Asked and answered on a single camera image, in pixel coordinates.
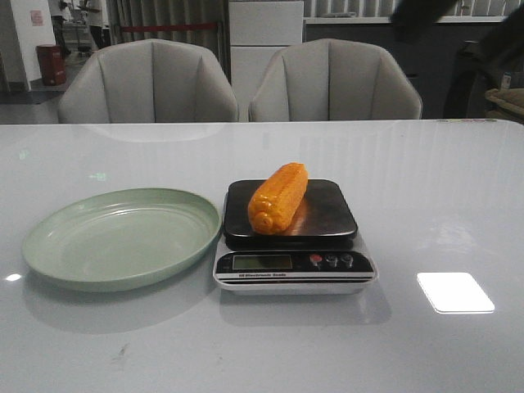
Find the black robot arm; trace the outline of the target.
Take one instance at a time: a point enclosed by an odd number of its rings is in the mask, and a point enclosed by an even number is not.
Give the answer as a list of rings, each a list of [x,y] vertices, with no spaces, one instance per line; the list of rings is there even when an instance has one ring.
[[[523,2],[400,1],[389,17],[392,48],[411,76],[450,77],[459,69],[523,65]]]

